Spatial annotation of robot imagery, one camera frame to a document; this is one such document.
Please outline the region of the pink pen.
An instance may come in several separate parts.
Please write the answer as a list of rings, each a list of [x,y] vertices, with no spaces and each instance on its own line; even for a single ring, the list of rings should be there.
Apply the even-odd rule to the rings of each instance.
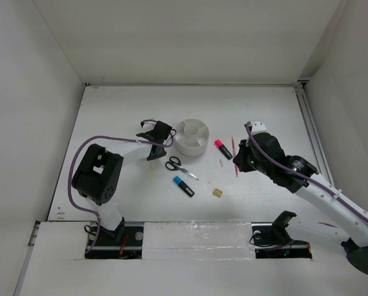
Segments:
[[[232,143],[233,158],[235,158],[236,157],[236,147],[235,147],[235,140],[234,140],[233,136],[231,136],[231,143]],[[235,167],[235,177],[238,178],[239,177],[239,171],[238,171],[238,167],[235,163],[234,163],[234,167]]]

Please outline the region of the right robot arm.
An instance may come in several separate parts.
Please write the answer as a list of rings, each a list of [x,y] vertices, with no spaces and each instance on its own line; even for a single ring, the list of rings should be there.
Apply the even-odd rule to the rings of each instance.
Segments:
[[[306,159],[285,155],[275,136],[257,133],[240,141],[233,162],[242,173],[258,171],[274,184],[306,200],[332,221],[312,223],[284,211],[252,241],[267,250],[294,241],[319,244],[342,254],[360,272],[368,275],[368,212],[333,187]]]

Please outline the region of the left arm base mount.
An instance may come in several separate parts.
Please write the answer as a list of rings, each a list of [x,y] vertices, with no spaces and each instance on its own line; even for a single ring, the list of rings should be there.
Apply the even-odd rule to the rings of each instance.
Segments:
[[[92,250],[89,250],[96,234],[96,225],[86,225],[87,243],[85,258],[93,260],[139,260],[142,259],[144,224],[127,223],[121,239],[116,242],[100,231]]]

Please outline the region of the yellow highlighter pen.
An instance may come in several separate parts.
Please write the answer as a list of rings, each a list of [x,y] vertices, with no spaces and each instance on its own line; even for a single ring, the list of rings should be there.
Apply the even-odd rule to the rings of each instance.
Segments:
[[[151,162],[148,162],[148,169],[149,169],[149,179],[153,183],[154,173],[153,173],[153,168],[152,168]]]

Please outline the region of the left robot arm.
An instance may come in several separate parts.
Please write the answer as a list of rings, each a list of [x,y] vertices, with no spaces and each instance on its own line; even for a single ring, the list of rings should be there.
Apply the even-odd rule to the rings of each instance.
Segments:
[[[102,234],[110,244],[122,241],[125,219],[112,201],[121,170],[140,160],[151,161],[164,157],[166,148],[173,144],[176,130],[157,120],[143,120],[140,125],[152,124],[149,131],[139,133],[134,139],[110,136],[93,136],[75,153],[69,169],[68,195],[74,203],[72,189],[90,201],[94,209],[77,204],[73,206],[96,217],[95,236]]]

